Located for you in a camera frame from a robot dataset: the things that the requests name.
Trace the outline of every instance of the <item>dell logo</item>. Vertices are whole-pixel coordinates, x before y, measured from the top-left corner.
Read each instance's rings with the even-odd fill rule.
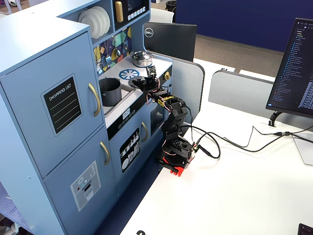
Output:
[[[151,38],[153,36],[153,30],[151,28],[146,28],[145,30],[145,36],[147,38]]]

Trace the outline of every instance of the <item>colorful tile backsplash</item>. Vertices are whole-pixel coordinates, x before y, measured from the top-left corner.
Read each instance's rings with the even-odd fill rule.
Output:
[[[114,37],[109,38],[107,41],[101,43],[93,49],[96,63],[98,66],[102,67],[102,70],[105,72],[111,67],[120,62],[123,58],[129,55],[132,51],[132,32],[131,27],[126,28],[122,32],[116,34],[116,48],[122,53],[118,58],[115,52],[115,43]],[[108,67],[106,62],[106,56],[109,55],[112,59],[112,64]]]

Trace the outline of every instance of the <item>computer monitor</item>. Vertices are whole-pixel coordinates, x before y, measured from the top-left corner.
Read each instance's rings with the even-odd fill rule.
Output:
[[[193,62],[197,26],[178,23],[145,23],[147,50]]]
[[[313,118],[313,20],[296,18],[266,109]],[[294,140],[304,163],[313,165],[312,143]]]

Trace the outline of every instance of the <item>black cable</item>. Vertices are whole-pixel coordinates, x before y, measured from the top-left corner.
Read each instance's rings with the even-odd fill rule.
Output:
[[[313,143],[312,140],[306,139],[306,138],[304,138],[304,137],[302,137],[302,136],[295,135],[295,134],[293,134],[293,133],[291,133],[290,135],[291,135],[291,136],[295,136],[295,137],[297,137],[298,139],[301,139],[301,140],[303,140],[303,141],[307,141],[307,142]]]
[[[196,128],[196,129],[201,130],[200,128],[192,126],[192,125],[181,126],[181,128],[182,127],[192,127],[192,128]],[[216,139],[213,136],[210,135],[210,133],[205,133],[204,135],[208,135],[214,141],[214,143],[217,146],[217,149],[219,150],[219,155],[217,157],[214,157],[209,151],[207,151],[205,148],[203,148],[200,144],[197,144],[196,148],[201,149],[205,154],[207,154],[211,158],[219,159],[221,157],[221,148],[220,148],[219,143],[216,141]]]
[[[247,147],[249,146],[249,144],[250,144],[251,137],[252,137],[252,134],[253,134],[253,130],[256,130],[259,134],[261,134],[261,135],[263,135],[263,136],[268,136],[268,135],[275,135],[275,136],[282,136],[282,135],[284,135],[284,136],[289,136],[289,135],[293,135],[293,136],[296,136],[296,137],[297,137],[297,135],[294,135],[294,134],[298,134],[298,133],[302,133],[302,132],[304,132],[304,131],[308,131],[308,130],[310,130],[311,128],[313,128],[313,126],[307,128],[307,129],[305,129],[305,130],[298,131],[298,132],[276,132],[276,133],[264,134],[264,133],[261,133],[261,132],[260,132],[258,129],[256,129],[254,126],[252,126],[252,132],[251,132],[251,135],[250,135],[248,144],[247,144],[246,146],[238,145],[238,144],[234,143],[233,141],[227,139],[226,137],[224,137],[224,138],[225,138],[226,140],[228,140],[228,141],[234,143],[235,145],[238,145],[238,146],[240,146],[240,147],[242,147],[242,148],[247,148]]]
[[[172,83],[170,84],[170,85],[168,85],[167,87],[165,87],[165,86],[161,86],[160,85],[160,87],[164,87],[164,88],[167,88],[167,92],[169,92],[169,90],[170,90],[170,87],[172,86]]]
[[[196,126],[193,126],[193,128],[196,128],[196,129],[198,129],[198,130],[200,130],[200,131],[202,131],[202,132],[205,132],[204,130],[202,130],[201,128],[198,128],[198,127],[196,127]],[[217,135],[217,134],[215,134],[215,133],[213,133],[213,132],[205,132],[205,135],[208,135],[208,134],[215,135],[215,136],[217,136],[218,138],[220,138],[221,140],[226,141],[226,142],[230,143],[231,145],[233,145],[233,146],[235,146],[235,147],[237,147],[237,148],[239,148],[239,149],[242,149],[242,150],[244,150],[244,151],[250,152],[250,153],[259,152],[259,151],[263,150],[264,148],[266,148],[267,146],[269,146],[271,143],[273,143],[273,142],[277,141],[278,139],[280,139],[280,138],[282,138],[282,137],[288,135],[288,134],[282,134],[281,136],[277,137],[276,139],[274,139],[273,141],[271,141],[271,142],[269,142],[268,144],[264,145],[262,148],[260,148],[260,149],[258,149],[258,150],[249,150],[249,149],[245,149],[245,148],[241,147],[240,145],[238,145],[238,144],[236,144],[236,143],[234,143],[234,142],[232,142],[232,141],[229,141],[228,139],[225,139],[225,138],[223,138],[223,137],[221,137],[221,136],[219,136],[219,135]]]
[[[297,131],[297,132],[291,132],[291,134],[298,134],[298,133],[302,133],[304,131],[308,131],[310,130],[311,128],[313,128],[313,126],[310,126],[309,128],[305,129],[305,130],[302,130],[302,131]]]
[[[192,113],[191,113],[191,110],[190,108],[186,105],[186,108],[189,110],[189,113],[190,113],[190,117],[191,117],[191,122],[190,122],[190,126],[191,126],[191,140],[192,142],[194,141],[194,137],[193,137],[193,133],[192,133],[192,122],[194,120],[193,116],[192,116]]]

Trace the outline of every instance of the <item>trash can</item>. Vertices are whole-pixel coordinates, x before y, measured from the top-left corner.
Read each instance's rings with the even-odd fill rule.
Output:
[[[165,10],[171,11],[174,13],[173,23],[176,20],[176,1],[167,1]]]

